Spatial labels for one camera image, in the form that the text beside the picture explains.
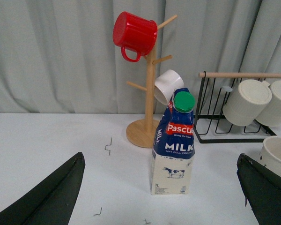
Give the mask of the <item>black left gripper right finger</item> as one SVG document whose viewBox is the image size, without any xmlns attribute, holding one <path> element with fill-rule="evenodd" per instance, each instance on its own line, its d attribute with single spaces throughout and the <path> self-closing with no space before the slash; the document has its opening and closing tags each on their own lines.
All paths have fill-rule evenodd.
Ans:
<svg viewBox="0 0 281 225">
<path fill-rule="evenodd" d="M 281 177 L 246 154 L 239 155 L 237 176 L 260 225 L 281 225 Z"/>
</svg>

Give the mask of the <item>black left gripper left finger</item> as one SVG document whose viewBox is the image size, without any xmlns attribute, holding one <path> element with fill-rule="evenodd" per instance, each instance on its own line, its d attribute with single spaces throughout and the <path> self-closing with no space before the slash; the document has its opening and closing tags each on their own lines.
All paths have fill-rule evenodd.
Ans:
<svg viewBox="0 0 281 225">
<path fill-rule="evenodd" d="M 67 225 L 79 195 L 84 169 L 84 155 L 78 152 L 0 212 L 0 225 Z"/>
</svg>

